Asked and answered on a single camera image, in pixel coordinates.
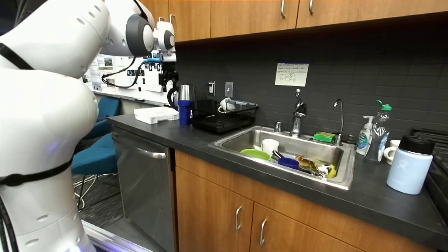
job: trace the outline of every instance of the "green sponge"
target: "green sponge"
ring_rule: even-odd
[[[329,132],[318,132],[312,136],[314,140],[321,142],[321,143],[333,143],[336,135],[329,133]]]

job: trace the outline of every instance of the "white cup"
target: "white cup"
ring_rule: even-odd
[[[274,139],[265,139],[262,142],[262,152],[272,156],[273,152],[279,150],[280,143]]]
[[[235,111],[235,104],[231,98],[224,98],[221,103],[220,103],[220,107],[218,107],[218,112],[220,114],[230,114]]]
[[[399,146],[400,146],[400,140],[395,139],[395,140],[391,140],[391,146],[382,152],[382,156],[386,159],[388,164],[392,164],[395,153]]]

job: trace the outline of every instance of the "blue chair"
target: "blue chair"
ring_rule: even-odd
[[[94,184],[98,180],[98,175],[116,174],[116,171],[118,171],[118,166],[116,166],[112,133],[108,133],[99,138],[99,140],[97,140],[92,146],[73,156],[71,174],[83,175],[80,194],[76,194],[76,196],[78,198],[80,210],[84,209],[85,206],[84,196],[94,187]],[[88,175],[92,177],[92,182],[90,188],[85,192],[83,192],[84,184]]]
[[[98,139],[111,132],[108,122],[109,117],[116,117],[120,112],[122,103],[118,98],[102,97],[98,103],[98,117],[94,129],[84,136],[83,140]]]

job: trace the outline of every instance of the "stainless steel sink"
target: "stainless steel sink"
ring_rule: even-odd
[[[242,156],[239,152],[244,149],[253,149],[260,146],[265,139],[274,139],[280,143],[279,152],[286,156],[302,156],[325,163],[330,163],[336,167],[337,175],[335,178],[326,180],[314,177],[311,174],[291,170],[283,166],[279,166],[276,161],[263,161],[252,157]],[[287,177],[302,177],[307,180],[316,181],[329,187],[349,191],[353,180],[353,166],[354,166],[354,147],[350,145],[343,146],[330,146],[318,142],[312,142],[311,138],[293,139],[290,136],[274,132],[270,128],[253,126],[238,133],[234,133],[228,138],[224,138],[218,142],[210,145],[213,149],[252,160],[259,166],[273,168],[276,173],[286,173]]]

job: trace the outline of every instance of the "dish soap bottle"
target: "dish soap bottle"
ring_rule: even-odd
[[[365,156],[370,149],[370,145],[372,143],[372,126],[374,126],[372,121],[375,117],[363,117],[363,118],[365,118],[368,121],[360,132],[356,152],[361,156]]]
[[[379,100],[378,100],[378,105],[381,107],[381,110],[378,111],[374,119],[374,126],[371,131],[372,142],[365,156],[368,161],[374,161],[374,163],[381,163],[382,152],[385,149],[385,145],[389,138],[389,131],[391,131],[389,114],[392,111],[392,107],[389,104],[382,104],[382,101]]]

